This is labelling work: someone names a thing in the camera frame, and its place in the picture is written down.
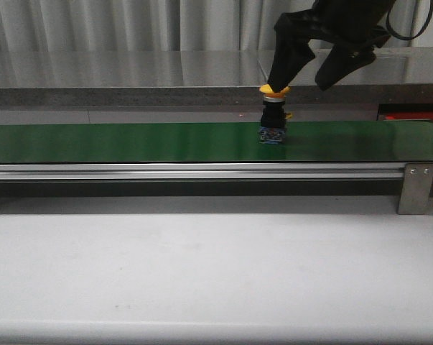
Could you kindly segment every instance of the stainless steel counter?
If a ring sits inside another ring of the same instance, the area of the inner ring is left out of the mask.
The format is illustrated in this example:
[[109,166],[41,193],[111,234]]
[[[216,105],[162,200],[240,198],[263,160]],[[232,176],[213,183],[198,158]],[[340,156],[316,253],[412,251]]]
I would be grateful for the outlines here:
[[[378,51],[376,63],[322,92],[317,52],[289,103],[433,104],[433,48]],[[0,53],[0,107],[247,106],[259,103],[272,51]]]

